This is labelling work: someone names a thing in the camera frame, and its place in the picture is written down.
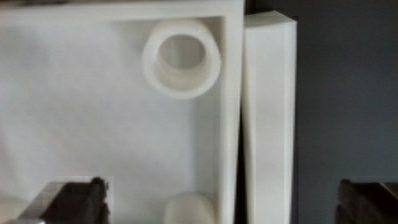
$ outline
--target dark background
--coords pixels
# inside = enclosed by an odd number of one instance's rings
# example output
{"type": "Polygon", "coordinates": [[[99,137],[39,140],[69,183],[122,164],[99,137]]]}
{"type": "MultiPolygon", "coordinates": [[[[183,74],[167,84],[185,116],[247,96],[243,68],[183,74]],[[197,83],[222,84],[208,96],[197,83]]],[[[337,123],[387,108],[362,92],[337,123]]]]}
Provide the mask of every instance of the dark background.
{"type": "Polygon", "coordinates": [[[398,0],[247,0],[272,9],[298,21],[291,223],[332,224],[341,178],[398,182],[398,0]]]}

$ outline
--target white panel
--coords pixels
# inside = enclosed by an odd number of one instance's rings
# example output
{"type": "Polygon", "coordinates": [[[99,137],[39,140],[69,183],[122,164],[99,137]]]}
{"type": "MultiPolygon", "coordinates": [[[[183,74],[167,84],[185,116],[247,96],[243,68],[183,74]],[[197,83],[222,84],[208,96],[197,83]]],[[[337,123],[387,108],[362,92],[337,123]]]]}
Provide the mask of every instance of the white panel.
{"type": "Polygon", "coordinates": [[[28,202],[48,182],[101,176],[114,223],[162,223],[169,198],[194,192],[233,224],[241,12],[240,1],[0,9],[0,199],[28,202]],[[142,74],[153,27],[176,18],[206,23],[222,56],[188,100],[142,74]]]}
{"type": "Polygon", "coordinates": [[[245,18],[243,126],[250,224],[289,223],[295,27],[295,21],[277,12],[245,18]]]}

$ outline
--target white plastic part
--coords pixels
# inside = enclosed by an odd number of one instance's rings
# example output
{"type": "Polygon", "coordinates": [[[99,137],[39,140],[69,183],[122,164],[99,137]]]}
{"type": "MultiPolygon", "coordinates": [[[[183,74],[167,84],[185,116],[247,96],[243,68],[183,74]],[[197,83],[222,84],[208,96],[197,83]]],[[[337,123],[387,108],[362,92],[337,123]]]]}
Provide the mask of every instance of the white plastic part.
{"type": "Polygon", "coordinates": [[[14,219],[21,214],[28,202],[16,198],[0,198],[0,223],[14,219]]]}
{"type": "Polygon", "coordinates": [[[0,8],[0,193],[110,182],[112,223],[163,223],[185,192],[233,224],[241,79],[241,1],[151,1],[0,8]],[[153,28],[197,19],[222,67],[194,99],[158,93],[142,71],[153,28]]]}
{"type": "Polygon", "coordinates": [[[178,195],[167,204],[163,224],[215,224],[213,204],[199,194],[178,195]]]}
{"type": "Polygon", "coordinates": [[[18,219],[7,221],[3,224],[46,224],[41,219],[18,219]]]}
{"type": "Polygon", "coordinates": [[[245,17],[243,128],[249,223],[289,224],[297,23],[245,17]]]}
{"type": "MultiPolygon", "coordinates": [[[[194,43],[183,47],[188,48],[185,51],[195,55],[194,43]]],[[[220,53],[211,31],[199,20],[181,19],[160,22],[144,47],[142,66],[153,87],[170,97],[194,98],[209,90],[220,74],[220,53]],[[204,47],[201,62],[194,68],[186,69],[172,66],[160,54],[165,41],[178,36],[195,38],[204,47]]]]}

